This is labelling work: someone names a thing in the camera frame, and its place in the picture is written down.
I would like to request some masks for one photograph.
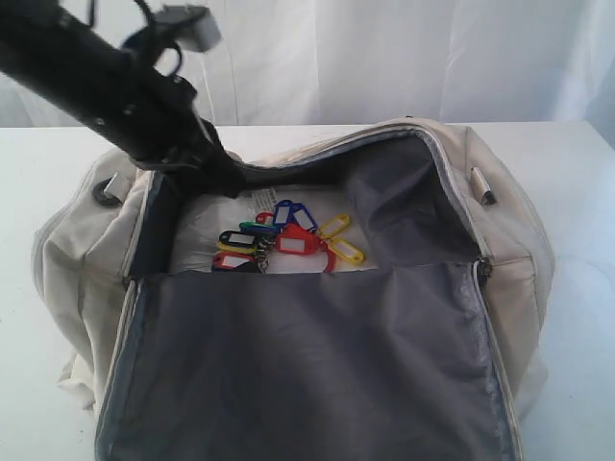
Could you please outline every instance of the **white backdrop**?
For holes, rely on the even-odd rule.
[[[97,32],[115,45],[142,24],[131,0],[99,3]],[[212,8],[224,41],[183,74],[219,125],[586,118],[615,145],[615,1],[192,3]],[[86,0],[64,5],[85,17]],[[5,77],[0,105],[0,126],[75,124]]]

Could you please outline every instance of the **keychain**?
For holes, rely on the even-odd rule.
[[[365,255],[355,246],[348,243],[341,237],[336,237],[329,242],[329,248],[336,255],[350,262],[351,264],[361,264],[365,260]]]
[[[335,237],[348,226],[350,226],[351,219],[348,214],[339,214],[335,216],[324,226],[321,226],[316,232],[321,238],[324,238],[329,243],[329,248],[336,255],[341,257],[351,264],[361,264],[365,260],[365,255],[354,245],[350,244],[347,240],[341,237]]]
[[[283,228],[292,222],[292,206],[290,200],[282,200],[276,205],[276,210],[273,214],[273,225]]]
[[[289,255],[313,255],[320,248],[320,242],[318,236],[291,223],[276,237],[276,250]]]
[[[257,250],[258,238],[249,233],[225,230],[220,234],[218,248],[225,252],[251,255]]]
[[[344,231],[350,226],[351,219],[348,214],[339,214],[335,216],[324,226],[321,226],[316,232],[322,238],[333,238],[340,232]]]
[[[267,226],[273,225],[273,213],[268,213],[264,211],[263,213],[257,214],[257,219],[255,220],[257,224],[265,224]]]
[[[243,233],[249,233],[250,235],[265,235],[265,236],[276,236],[280,233],[281,229],[276,226],[270,226],[267,224],[259,224],[259,223],[241,223],[239,224],[239,229]]]
[[[260,272],[257,261],[248,255],[222,252],[213,257],[212,272]]]
[[[306,231],[312,232],[318,228],[316,221],[303,204],[292,205],[292,221]]]

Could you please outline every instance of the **red key tag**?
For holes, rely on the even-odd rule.
[[[296,224],[288,224],[276,237],[276,250],[289,255],[313,255],[320,248],[320,238]]]
[[[257,223],[265,224],[267,226],[271,226],[273,224],[273,213],[267,213],[264,211],[263,213],[257,214]]]

